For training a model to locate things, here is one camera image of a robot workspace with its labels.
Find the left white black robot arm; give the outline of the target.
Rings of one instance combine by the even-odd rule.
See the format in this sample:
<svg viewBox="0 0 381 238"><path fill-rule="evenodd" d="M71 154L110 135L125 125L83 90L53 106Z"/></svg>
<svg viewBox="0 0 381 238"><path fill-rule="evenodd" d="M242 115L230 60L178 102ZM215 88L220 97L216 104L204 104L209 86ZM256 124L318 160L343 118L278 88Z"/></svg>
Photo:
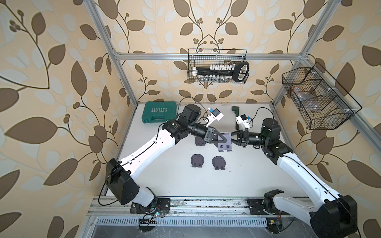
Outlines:
<svg viewBox="0 0 381 238"><path fill-rule="evenodd" d="M226 142L226 138L211 123L221 120L223 114L218 109L208 109L205 125L198 122L201 116L200 107L188 104L174 119L162 123L157 134L140 149L119 161L112 159L106 166L104 185L122 204L138 203L143 207L156 205L156 196L149 188L143 188L135 178L159 155L176 145L188 135L202 139L206 143Z"/></svg>

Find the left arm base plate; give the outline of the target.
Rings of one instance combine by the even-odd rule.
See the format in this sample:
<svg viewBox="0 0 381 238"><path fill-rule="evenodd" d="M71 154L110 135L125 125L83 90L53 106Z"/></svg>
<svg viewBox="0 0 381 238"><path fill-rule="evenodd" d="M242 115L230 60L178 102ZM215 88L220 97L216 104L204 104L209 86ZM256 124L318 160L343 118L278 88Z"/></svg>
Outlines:
<svg viewBox="0 0 381 238"><path fill-rule="evenodd" d="M170 198L155 197L153 201L146 207L133 202L130 208L130 213L144 215L158 213L159 215L166 215L169 213L170 207Z"/></svg>

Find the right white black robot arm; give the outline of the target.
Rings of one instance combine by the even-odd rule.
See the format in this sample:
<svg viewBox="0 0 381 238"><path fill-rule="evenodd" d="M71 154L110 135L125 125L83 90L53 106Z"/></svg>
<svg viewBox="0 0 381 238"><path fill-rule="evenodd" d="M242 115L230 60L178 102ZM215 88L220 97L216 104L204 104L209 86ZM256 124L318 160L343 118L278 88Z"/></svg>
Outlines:
<svg viewBox="0 0 381 238"><path fill-rule="evenodd" d="M279 189L264 195L263 211L269 215L286 212L310 225L319 238L344 238L358 232L357 202L343 196L315 175L293 150L280 140L281 127L273 118L263 120L259 133L250 132L249 118L236 118L241 130L232 133L232 142L243 148L261 149L273 164L285 171L311 200L293 198Z"/></svg>

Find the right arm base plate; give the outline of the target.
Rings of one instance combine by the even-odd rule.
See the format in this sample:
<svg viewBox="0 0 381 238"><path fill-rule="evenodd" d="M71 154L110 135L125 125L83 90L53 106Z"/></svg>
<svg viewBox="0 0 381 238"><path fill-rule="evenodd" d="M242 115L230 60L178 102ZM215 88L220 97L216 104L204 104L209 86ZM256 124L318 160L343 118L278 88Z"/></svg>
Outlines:
<svg viewBox="0 0 381 238"><path fill-rule="evenodd" d="M246 200L251 215L278 215L281 212L270 198L249 198Z"/></svg>

